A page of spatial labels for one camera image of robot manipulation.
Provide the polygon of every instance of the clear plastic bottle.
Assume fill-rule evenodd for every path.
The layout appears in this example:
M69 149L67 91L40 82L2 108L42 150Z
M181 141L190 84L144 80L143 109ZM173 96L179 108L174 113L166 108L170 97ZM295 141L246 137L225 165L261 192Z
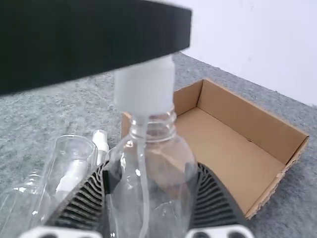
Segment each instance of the clear plastic bottle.
M32 225L40 225L48 214L51 198L44 192L42 204L33 210L42 195L39 171L34 170L24 182L8 188L0 195L0 237L16 238Z
M176 134L171 56L115 73L114 103L132 115L109 162L110 228L118 238L183 238L197 162Z
M197 173L197 162L188 144L176 134L175 119L174 110L151 116L146 138L142 138L144 121L132 117L129 135L111 155L111 206L119 238L139 237L143 223L140 139L145 140L150 205L146 237L183 238L187 232L192 206L190 184Z

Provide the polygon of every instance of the white wall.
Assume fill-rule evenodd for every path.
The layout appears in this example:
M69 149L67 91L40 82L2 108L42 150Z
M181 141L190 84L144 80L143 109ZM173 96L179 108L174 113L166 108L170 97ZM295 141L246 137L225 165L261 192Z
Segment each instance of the white wall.
M317 105L317 0L171 0L193 9L184 53Z

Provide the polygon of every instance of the gray carpet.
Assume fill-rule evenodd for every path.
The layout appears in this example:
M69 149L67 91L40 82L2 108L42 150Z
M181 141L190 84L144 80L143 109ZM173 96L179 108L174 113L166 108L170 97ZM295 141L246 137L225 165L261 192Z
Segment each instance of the gray carpet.
M183 54L174 60L176 89L212 78L310 134L300 161L250 226L258 238L317 237L317 109ZM41 169L57 136L90 137L102 128L109 132L110 147L115 146L120 140L120 113L112 103L113 84L113 75L105 73L1 97L0 192Z

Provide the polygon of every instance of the white pump cap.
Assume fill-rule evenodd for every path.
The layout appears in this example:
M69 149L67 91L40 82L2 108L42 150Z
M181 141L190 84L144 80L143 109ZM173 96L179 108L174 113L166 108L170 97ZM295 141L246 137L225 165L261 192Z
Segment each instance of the white pump cap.
M119 69L114 103L136 116L158 115L173 107L175 66L171 55Z
M93 133L92 141L97 146L98 150L106 151L109 150L109 145L107 143L107 132L104 130L95 130Z
M88 163L83 160L74 160L68 165L64 177L61 178L56 192L70 192L88 173Z

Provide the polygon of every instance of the cardboard box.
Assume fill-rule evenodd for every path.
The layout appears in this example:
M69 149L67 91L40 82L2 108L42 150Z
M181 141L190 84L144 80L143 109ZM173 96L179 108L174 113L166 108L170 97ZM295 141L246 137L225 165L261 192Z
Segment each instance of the cardboard box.
M269 200L309 136L209 80L174 93L177 133L224 183L247 218ZM122 136L130 127L123 115Z

